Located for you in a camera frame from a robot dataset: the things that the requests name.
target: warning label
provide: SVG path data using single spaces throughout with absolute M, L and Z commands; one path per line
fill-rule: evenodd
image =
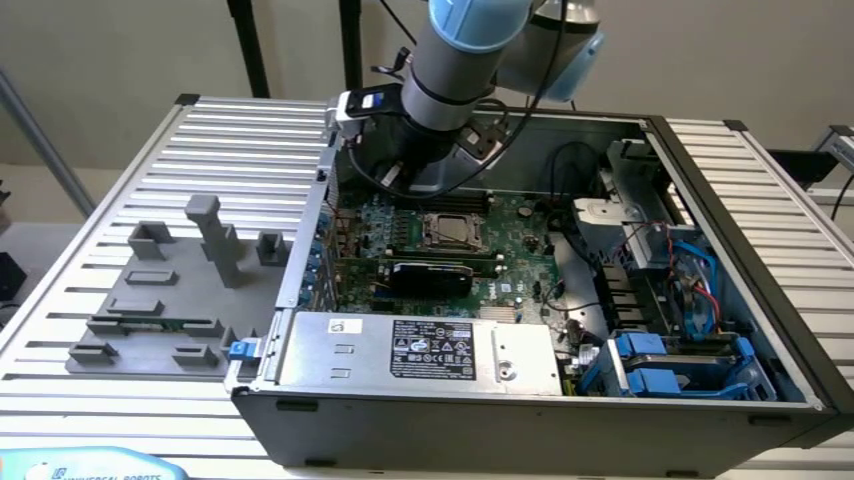
M 475 380 L 471 323 L 395 320 L 391 374 L 398 378 Z

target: white wall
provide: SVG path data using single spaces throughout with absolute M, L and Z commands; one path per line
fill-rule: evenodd
M 390 3 L 418 32 L 425 3 Z M 363 4 L 365 63 L 387 64 L 406 37 Z M 582 109 L 737 118 L 772 147 L 854 123 L 854 1 L 598 4 L 609 40 Z M 255 0 L 255 10 L 274 95 L 335 95 L 338 1 Z M 226 0 L 0 0 L 0 64 L 75 166 L 127 165 L 178 93 L 250 93 Z M 0 163 L 39 163 L 4 114 L 0 135 Z

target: green circuit board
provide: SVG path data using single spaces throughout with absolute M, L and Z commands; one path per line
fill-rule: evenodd
M 377 196 L 346 208 L 359 211 L 359 221 L 350 224 L 339 242 L 358 243 L 359 255 L 343 255 L 338 262 L 339 311 L 477 318 L 482 308 L 505 307 L 505 318 L 510 316 L 511 320 L 521 319 L 526 323 L 542 321 L 535 283 L 545 293 L 559 275 L 554 256 L 546 253 L 547 218 L 535 212 L 535 199 L 495 194 L 489 213 L 467 215 L 467 221 L 477 222 L 479 227 L 478 245 L 467 247 L 461 254 L 443 251 L 427 260 L 466 265 L 477 272 L 470 295 L 442 300 L 441 306 L 437 300 L 394 298 L 383 281 L 385 270 L 397 261 L 431 251 L 431 246 L 425 244 L 425 219 L 442 213 L 395 209 Z M 519 214 L 521 208 L 530 210 L 527 218 Z M 395 247 L 394 256 L 387 250 L 390 245 Z M 495 259 L 495 252 L 501 252 L 501 261 Z

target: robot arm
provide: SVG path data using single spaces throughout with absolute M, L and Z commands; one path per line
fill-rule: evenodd
M 473 164 L 479 164 L 467 179 L 494 162 L 513 144 L 539 100 L 573 98 L 603 39 L 593 0 L 430 0 L 429 8 L 430 22 L 403 85 L 345 92 L 337 111 L 339 127 L 351 141 L 354 167 L 378 188 L 399 196 L 407 195 L 426 166 L 449 158 L 458 147 L 465 148 Z M 534 96 L 514 133 L 507 124 L 483 127 L 473 118 L 495 86 Z M 365 132 L 369 118 L 387 127 L 375 138 Z M 374 172 L 385 170 L 381 177 L 367 174 L 366 165 L 355 159 L 359 136 L 362 146 L 391 144 L 373 158 Z M 487 137 L 501 148 L 469 148 Z M 438 188 L 431 197 L 462 183 Z

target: circuit board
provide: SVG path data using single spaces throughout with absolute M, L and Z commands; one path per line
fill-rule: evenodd
M 339 311 L 546 322 L 553 330 L 561 330 L 558 312 L 543 309 L 541 303 L 541 295 L 559 280 L 559 274 L 546 240 L 546 214 L 535 211 L 535 203 L 526 196 L 498 193 L 490 197 L 489 213 L 467 215 L 398 209 L 379 196 L 346 205 L 342 213 L 354 221 L 339 232 L 339 246 L 351 254 L 342 255 L 337 265 Z M 463 241 L 443 238 L 451 235 L 431 235 L 438 232 L 429 230 L 430 226 L 442 221 L 447 231 L 461 237 L 477 228 L 477 237 Z M 433 246 L 438 245 L 442 253 L 430 261 L 474 268 L 471 292 L 439 301 L 395 298 L 383 283 L 387 269 L 402 258 L 423 261 L 417 255 L 430 249 L 431 236 Z

